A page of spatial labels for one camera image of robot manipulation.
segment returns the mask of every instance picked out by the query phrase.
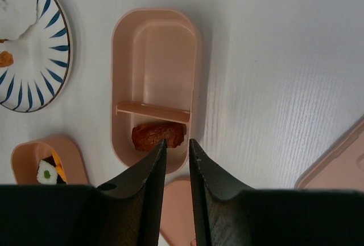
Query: table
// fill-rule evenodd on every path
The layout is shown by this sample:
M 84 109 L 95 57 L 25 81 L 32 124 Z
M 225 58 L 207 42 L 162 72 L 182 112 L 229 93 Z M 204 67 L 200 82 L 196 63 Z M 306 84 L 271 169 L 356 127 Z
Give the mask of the table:
M 0 107 L 0 182 L 12 149 L 64 133 L 99 185 L 125 169 L 110 143 L 111 34 L 138 7 L 175 8 L 205 43 L 198 140 L 255 188 L 293 187 L 364 114 L 363 0 L 59 0 L 75 41 L 63 93 L 39 112 Z M 188 165 L 176 176 L 188 174 Z

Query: plastic container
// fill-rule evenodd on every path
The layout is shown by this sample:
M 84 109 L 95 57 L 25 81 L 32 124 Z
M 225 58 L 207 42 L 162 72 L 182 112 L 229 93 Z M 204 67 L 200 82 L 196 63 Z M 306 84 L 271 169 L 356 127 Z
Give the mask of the plastic container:
M 77 146 L 65 136 L 48 138 L 18 145 L 11 155 L 11 168 L 17 184 L 39 184 L 36 180 L 39 161 L 51 156 L 51 150 L 58 155 L 67 184 L 87 184 L 84 164 Z
M 196 235 L 191 182 L 188 178 L 165 186 L 160 233 L 170 246 L 193 245 Z
M 117 23 L 112 44 L 111 142 L 126 165 L 147 153 L 135 150 L 133 127 L 172 121 L 185 124 L 184 142 L 168 149 L 167 174 L 186 163 L 196 135 L 201 39 L 176 10 L 139 9 Z
M 314 163 L 295 187 L 364 191 L 364 119 Z

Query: divider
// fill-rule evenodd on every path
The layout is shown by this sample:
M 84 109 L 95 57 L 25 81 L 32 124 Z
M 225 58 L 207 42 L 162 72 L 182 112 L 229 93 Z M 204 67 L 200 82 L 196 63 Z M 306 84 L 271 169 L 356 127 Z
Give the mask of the divider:
M 142 116 L 150 116 L 157 119 L 187 124 L 190 112 L 181 109 L 166 108 L 164 106 L 144 104 L 142 102 L 121 102 L 116 106 L 116 114 L 134 113 Z

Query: piece of meat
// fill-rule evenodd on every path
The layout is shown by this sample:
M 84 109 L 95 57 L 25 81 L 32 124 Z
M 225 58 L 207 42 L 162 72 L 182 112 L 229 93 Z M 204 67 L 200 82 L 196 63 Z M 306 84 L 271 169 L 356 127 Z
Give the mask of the piece of meat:
M 7 51 L 0 53 L 0 68 L 5 68 L 14 63 L 13 55 Z
M 176 122 L 139 125 L 133 128 L 131 139 L 139 151 L 149 152 L 163 139 L 167 140 L 168 148 L 176 148 L 184 140 L 184 125 Z

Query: round plate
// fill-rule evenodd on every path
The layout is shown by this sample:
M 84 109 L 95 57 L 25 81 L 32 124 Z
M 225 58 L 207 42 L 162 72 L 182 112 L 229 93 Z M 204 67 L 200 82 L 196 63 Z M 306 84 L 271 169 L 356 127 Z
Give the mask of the round plate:
M 0 104 L 34 112 L 59 94 L 72 65 L 68 21 L 57 0 L 37 0 L 38 21 L 18 40 L 0 44 L 14 64 L 0 68 Z

